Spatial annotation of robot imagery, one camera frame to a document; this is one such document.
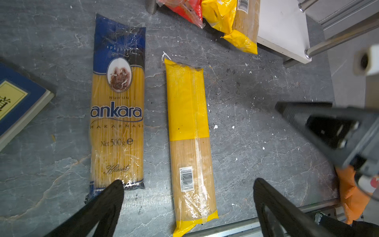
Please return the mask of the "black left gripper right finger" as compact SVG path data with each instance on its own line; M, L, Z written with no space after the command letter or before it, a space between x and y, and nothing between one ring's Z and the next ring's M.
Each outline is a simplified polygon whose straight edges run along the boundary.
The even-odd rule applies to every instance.
M264 237L332 237L262 178L253 186L253 196Z

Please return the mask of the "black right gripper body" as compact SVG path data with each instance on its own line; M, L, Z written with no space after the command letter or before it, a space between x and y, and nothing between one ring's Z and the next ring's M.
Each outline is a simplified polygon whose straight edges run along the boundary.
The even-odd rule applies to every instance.
M330 102L277 102L275 109L336 167L351 166L353 183L373 195L379 177L379 46L357 52L353 71L365 76L364 108L334 107Z

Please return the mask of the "yellow Pastatime spaghetti bag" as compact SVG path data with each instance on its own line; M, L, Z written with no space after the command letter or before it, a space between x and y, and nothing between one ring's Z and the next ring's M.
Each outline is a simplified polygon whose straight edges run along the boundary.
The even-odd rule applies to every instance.
M257 54L260 0L203 1L203 18L242 52Z

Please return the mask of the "red label spaghetti bag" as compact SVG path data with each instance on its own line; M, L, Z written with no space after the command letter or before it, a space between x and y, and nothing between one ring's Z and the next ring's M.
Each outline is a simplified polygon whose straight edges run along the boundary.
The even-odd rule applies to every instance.
M156 3L160 7L165 5L190 23L201 29L204 28L201 9L202 0L156 0Z

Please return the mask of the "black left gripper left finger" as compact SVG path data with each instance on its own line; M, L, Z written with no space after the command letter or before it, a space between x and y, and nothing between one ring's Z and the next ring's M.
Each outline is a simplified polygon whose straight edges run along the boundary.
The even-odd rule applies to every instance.
M86 237L95 228L94 237L112 237L119 219L123 199L123 183L116 180L80 211L46 236Z

